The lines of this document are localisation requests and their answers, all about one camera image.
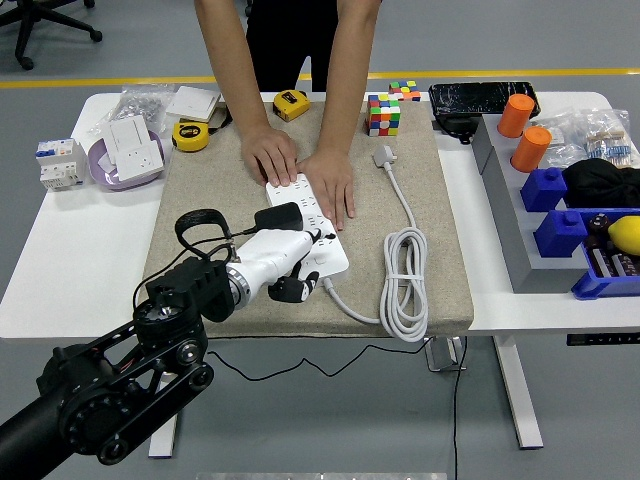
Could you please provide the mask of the person's left hand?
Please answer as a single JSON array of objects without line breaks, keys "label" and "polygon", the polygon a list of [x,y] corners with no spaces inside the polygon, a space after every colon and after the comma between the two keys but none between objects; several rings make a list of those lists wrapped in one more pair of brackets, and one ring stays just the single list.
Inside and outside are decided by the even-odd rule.
[{"label": "person's left hand", "polygon": [[345,218],[355,216],[349,154],[332,147],[318,147],[298,164],[298,171],[309,181],[323,215],[336,231],[343,230]]}]

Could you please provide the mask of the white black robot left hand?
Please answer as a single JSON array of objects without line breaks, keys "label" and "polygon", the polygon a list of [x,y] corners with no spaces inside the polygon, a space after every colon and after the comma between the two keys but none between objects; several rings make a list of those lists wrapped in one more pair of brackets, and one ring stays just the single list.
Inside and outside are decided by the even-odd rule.
[{"label": "white black robot left hand", "polygon": [[238,249],[237,259],[226,266],[235,307],[247,306],[265,285],[274,301],[304,302],[320,275],[312,271],[300,279],[302,260],[319,240],[335,237],[334,233],[323,233],[321,229],[259,230]]}]

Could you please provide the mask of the person's right hand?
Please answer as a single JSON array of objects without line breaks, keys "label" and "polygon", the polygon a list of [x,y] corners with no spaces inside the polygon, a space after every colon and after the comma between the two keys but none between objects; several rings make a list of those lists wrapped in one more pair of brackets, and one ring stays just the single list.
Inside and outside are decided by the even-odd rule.
[{"label": "person's right hand", "polygon": [[297,148],[281,130],[265,125],[242,130],[241,154],[255,181],[262,186],[288,186],[297,178]]}]

